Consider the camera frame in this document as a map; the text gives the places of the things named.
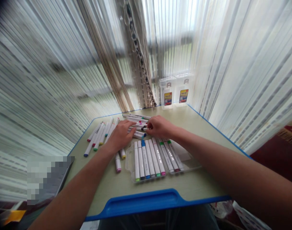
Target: blue desk edge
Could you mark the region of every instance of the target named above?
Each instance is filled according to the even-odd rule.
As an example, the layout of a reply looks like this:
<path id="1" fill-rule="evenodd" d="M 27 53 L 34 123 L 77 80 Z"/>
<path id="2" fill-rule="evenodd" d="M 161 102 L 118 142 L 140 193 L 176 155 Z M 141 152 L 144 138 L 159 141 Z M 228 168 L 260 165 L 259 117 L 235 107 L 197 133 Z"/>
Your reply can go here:
<path id="1" fill-rule="evenodd" d="M 199 116 L 201 116 L 207 123 L 209 123 L 214 129 L 216 129 L 221 135 L 223 135 L 230 143 L 232 143 L 238 150 L 240 150 L 245 156 L 252 159 L 249 155 L 247 155 L 242 149 L 240 149 L 236 144 L 234 144 L 228 137 L 226 137 L 221 131 L 219 131 L 215 126 L 213 126 L 207 119 L 205 119 L 200 113 L 198 113 L 195 109 L 193 109 L 190 105 L 188 105 L 192 110 L 194 110 Z M 122 113 L 111 114 L 107 116 L 102 116 L 98 118 L 113 116 Z M 104 209 L 102 212 L 95 216 L 87 216 L 84 221 L 94 221 L 99 219 L 105 219 L 115 216 L 122 216 L 122 215 L 129 215 L 139 212 L 147 212 L 152 210 L 162 210 L 162 209 L 169 209 L 169 208 L 176 208 L 176 207 L 184 207 L 189 205 L 197 205 L 197 204 L 205 204 L 205 203 L 214 203 L 219 201 L 230 200 L 231 197 L 228 195 L 225 196 L 218 196 L 212 198 L 206 198 L 201 200 L 194 200 L 194 201 L 186 201 L 184 200 L 173 188 L 158 190 L 153 192 L 146 192 L 146 193 L 139 193 L 127 196 L 120 196 L 114 197 L 107 201 Z"/>

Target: desk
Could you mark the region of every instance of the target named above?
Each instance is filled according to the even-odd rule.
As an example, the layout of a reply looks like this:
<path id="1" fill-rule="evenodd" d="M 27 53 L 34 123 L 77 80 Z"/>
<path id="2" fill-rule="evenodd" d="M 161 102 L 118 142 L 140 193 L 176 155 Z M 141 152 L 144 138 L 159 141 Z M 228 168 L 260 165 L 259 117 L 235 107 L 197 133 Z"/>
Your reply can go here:
<path id="1" fill-rule="evenodd" d="M 170 110 L 154 107 L 131 113 L 146 116 L 161 115 L 173 124 L 182 126 L 194 134 L 216 142 L 239 154 L 245 154 L 189 106 L 174 107 Z M 91 152 L 87 158 L 83 156 L 89 144 L 87 138 L 98 123 L 103 120 L 108 122 L 110 117 L 94 119 L 70 152 L 70 156 L 74 156 L 75 161 L 67 176 L 65 186 L 96 154 Z M 124 120 L 121 114 L 112 115 L 112 117 L 114 117 L 114 121 L 117 117 L 120 120 Z M 167 173 L 166 177 L 159 181 L 154 180 L 135 184 L 131 181 L 130 172 L 125 169 L 125 160 L 121 160 L 121 166 L 122 171 L 119 174 L 116 174 L 114 160 L 106 168 L 85 219 L 86 221 L 230 199 L 215 180 L 202 168 L 180 175 Z"/>

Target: product label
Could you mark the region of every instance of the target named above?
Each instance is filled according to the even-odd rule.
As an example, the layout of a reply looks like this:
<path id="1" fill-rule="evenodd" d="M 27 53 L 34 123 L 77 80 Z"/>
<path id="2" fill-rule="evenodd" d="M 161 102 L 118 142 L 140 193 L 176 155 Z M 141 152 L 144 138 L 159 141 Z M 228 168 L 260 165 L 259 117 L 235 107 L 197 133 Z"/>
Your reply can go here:
<path id="1" fill-rule="evenodd" d="M 164 94 L 164 105 L 171 105 L 172 103 L 172 92 L 165 93 Z"/>
<path id="2" fill-rule="evenodd" d="M 184 89 L 180 91 L 179 103 L 185 103 L 187 100 L 188 89 Z"/>

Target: light green desk surface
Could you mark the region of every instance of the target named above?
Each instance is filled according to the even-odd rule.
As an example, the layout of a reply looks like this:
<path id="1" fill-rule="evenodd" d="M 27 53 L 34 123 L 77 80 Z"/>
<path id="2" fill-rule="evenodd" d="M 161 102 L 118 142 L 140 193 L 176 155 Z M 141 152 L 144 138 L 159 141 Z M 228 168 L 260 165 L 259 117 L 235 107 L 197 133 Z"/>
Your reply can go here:
<path id="1" fill-rule="evenodd" d="M 181 126 L 194 134 L 216 142 L 235 152 L 238 152 L 239 154 L 243 154 L 236 146 L 234 146 L 227 138 L 220 134 L 213 126 L 211 126 L 189 106 L 174 106 L 173 109 L 169 110 L 162 110 L 161 107 L 154 107 L 133 111 L 131 113 L 146 116 L 161 115 L 177 126 Z M 90 136 L 98 123 L 101 121 L 108 122 L 110 117 L 111 116 L 94 119 L 76 146 L 73 148 L 70 156 L 74 156 L 75 161 L 73 162 L 67 176 L 65 186 L 96 154 L 95 152 L 91 152 L 88 157 L 83 156 L 89 144 L 89 142 L 87 142 L 87 138 Z M 114 117 L 114 121 L 117 117 L 119 117 L 120 120 L 124 120 L 124 117 L 122 117 L 121 114 L 112 115 L 112 117 Z M 121 160 L 121 167 L 121 173 L 117 174 L 115 171 L 115 161 L 112 160 L 108 165 L 92 201 L 87 215 L 88 217 L 99 215 L 104 209 L 107 201 L 113 197 L 163 189 L 174 188 L 186 201 L 202 200 L 227 195 L 215 182 L 215 180 L 202 168 L 191 172 L 185 172 L 184 174 L 177 176 L 166 173 L 166 177 L 164 179 L 157 181 L 154 180 L 148 183 L 135 184 L 131 181 L 130 172 L 125 169 L 125 160 Z"/>

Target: sheer curtain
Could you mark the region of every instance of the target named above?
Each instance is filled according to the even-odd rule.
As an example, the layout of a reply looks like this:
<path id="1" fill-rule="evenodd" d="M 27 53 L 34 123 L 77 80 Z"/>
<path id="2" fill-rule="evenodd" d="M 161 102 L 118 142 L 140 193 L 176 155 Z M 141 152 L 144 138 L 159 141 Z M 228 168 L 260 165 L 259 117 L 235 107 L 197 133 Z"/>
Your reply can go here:
<path id="1" fill-rule="evenodd" d="M 92 119 L 159 104 L 158 80 L 183 73 L 189 105 L 253 153 L 292 119 L 292 1 L 8 1 L 0 200 L 26 199 L 27 156 L 66 156 Z"/>

